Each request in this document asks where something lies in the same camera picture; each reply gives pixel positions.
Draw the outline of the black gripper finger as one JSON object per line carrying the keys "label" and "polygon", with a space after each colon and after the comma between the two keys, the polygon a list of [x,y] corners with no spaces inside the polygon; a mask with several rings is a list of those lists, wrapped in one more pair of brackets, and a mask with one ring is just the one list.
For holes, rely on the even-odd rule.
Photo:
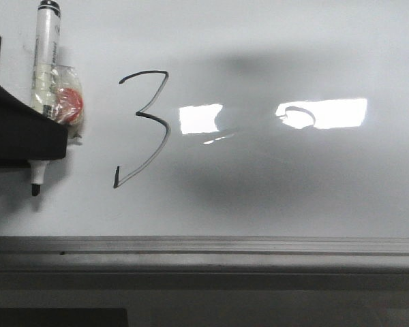
{"label": "black gripper finger", "polygon": [[67,129],[16,99],[0,85],[0,168],[66,156]]}

